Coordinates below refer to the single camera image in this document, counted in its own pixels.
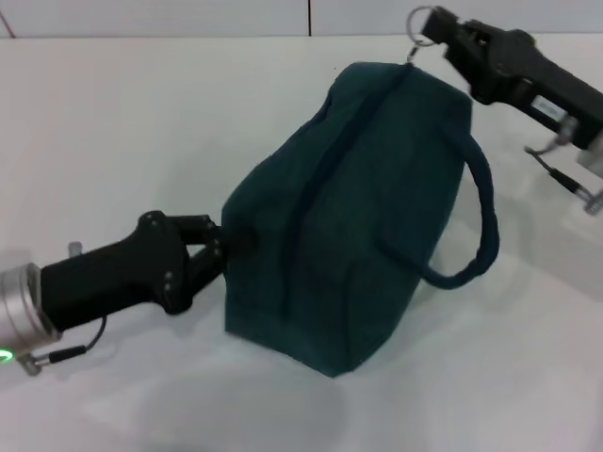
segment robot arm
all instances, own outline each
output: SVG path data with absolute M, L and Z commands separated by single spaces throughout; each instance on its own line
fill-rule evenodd
M 190 256 L 187 245 L 204 248 Z M 29 375 L 38 375 L 44 365 L 90 349 L 72 347 L 33 356 L 35 349 L 58 341 L 65 330 L 148 301 L 169 315 L 181 314 L 225 269 L 228 251 L 220 228 L 208 216 L 149 212 L 118 243 L 42 269 L 29 264 L 4 272 L 0 361 L 14 357 Z
M 587 149 L 603 130 L 603 94 L 546 59 L 534 38 L 477 21 L 459 24 L 444 8 L 432 9 L 422 34 L 448 46 L 445 58 L 467 80 L 482 104 L 512 105 L 558 133 L 572 117 L 572 142 Z

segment white surface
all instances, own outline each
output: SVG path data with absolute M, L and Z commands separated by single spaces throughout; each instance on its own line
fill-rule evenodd
M 0 0 L 31 37 L 307 36 L 307 0 Z
M 441 5 L 462 19 L 477 19 L 502 28 L 603 31 L 603 2 L 599 0 L 439 0 L 433 4 L 416 0 L 313 0 L 313 34 L 401 34 L 409 11 L 419 5 Z
M 603 89 L 603 36 L 539 37 Z M 129 234 L 139 214 L 220 217 L 247 172 L 310 118 L 356 60 L 402 61 L 405 38 L 0 42 L 0 263 L 62 259 Z M 440 58 L 417 64 L 463 87 Z M 550 134 L 476 105 L 502 251 L 468 287 L 423 288 L 356 373 L 327 379 L 222 332 L 223 281 L 176 318 L 109 318 L 94 351 L 28 379 L 0 369 L 3 452 L 595 452 L 603 448 L 603 217 L 523 155 Z M 601 181 L 556 158 L 591 189 Z M 475 253 L 464 181 L 435 263 Z M 88 341 L 98 325 L 68 331 Z

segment teal bag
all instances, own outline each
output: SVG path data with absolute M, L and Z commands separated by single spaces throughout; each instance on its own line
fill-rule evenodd
M 412 65 L 356 63 L 317 115 L 258 165 L 222 211 L 255 252 L 225 272 L 226 330 L 334 377 L 391 335 L 421 279 L 454 289 L 495 261 L 488 163 L 471 101 Z M 477 255 L 453 276 L 429 261 L 467 164 L 479 191 Z

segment bag handle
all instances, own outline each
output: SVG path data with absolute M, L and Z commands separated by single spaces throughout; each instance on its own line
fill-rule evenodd
M 467 166 L 473 182 L 478 188 L 478 196 L 481 204 L 481 239 L 478 252 L 463 270 L 456 275 L 445 276 L 435 271 L 429 266 L 429 263 L 417 267 L 417 272 L 429 284 L 441 289 L 456 289 L 469 283 L 474 278 L 485 273 L 494 263 L 498 256 L 500 248 L 500 236 L 498 234 L 497 214 L 494 208 L 494 184 L 492 182 L 492 172 L 481 151 L 480 145 L 469 137 L 464 137 L 463 143 L 458 141 L 458 134 L 450 131 L 447 127 L 442 129 L 444 139 L 448 141 L 451 147 L 457 151 Z

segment black cable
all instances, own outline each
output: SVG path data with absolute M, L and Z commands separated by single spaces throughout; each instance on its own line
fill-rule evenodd
M 96 345 L 96 343 L 99 341 L 99 339 L 101 338 L 101 336 L 105 332 L 105 328 L 106 328 L 106 316 L 104 316 L 103 319 L 102 319 L 102 321 L 101 321 L 101 328 L 98 330 L 98 332 L 96 333 L 96 335 L 92 338 L 92 340 L 90 341 L 90 343 L 86 346 L 86 351 L 90 351 L 90 349 L 93 348 Z
M 589 199 L 593 195 L 590 191 L 588 191 L 584 186 L 582 186 L 577 180 L 572 179 L 564 172 L 559 171 L 556 168 L 551 167 L 550 165 L 543 160 L 541 155 L 542 151 L 534 151 L 531 148 L 525 148 L 525 151 L 528 155 L 534 157 L 534 159 L 540 163 L 540 165 L 548 172 L 548 175 L 555 179 L 563 188 L 569 191 L 572 194 L 579 196 L 580 198 Z
M 52 363 L 52 364 L 60 363 L 62 361 L 67 361 L 67 360 L 70 360 L 71 358 L 75 358 L 76 356 L 81 356 L 81 355 L 87 353 L 88 351 L 90 351 L 91 348 L 93 348 L 98 343 L 99 339 L 105 332 L 105 328 L 106 328 L 106 316 L 104 316 L 102 318 L 101 328 L 98 330 L 96 335 L 92 338 L 92 340 L 90 341 L 90 343 L 87 346 L 69 347 L 69 348 L 63 348 L 62 350 L 51 351 L 50 353 L 48 353 L 48 357 L 47 357 L 48 362 Z

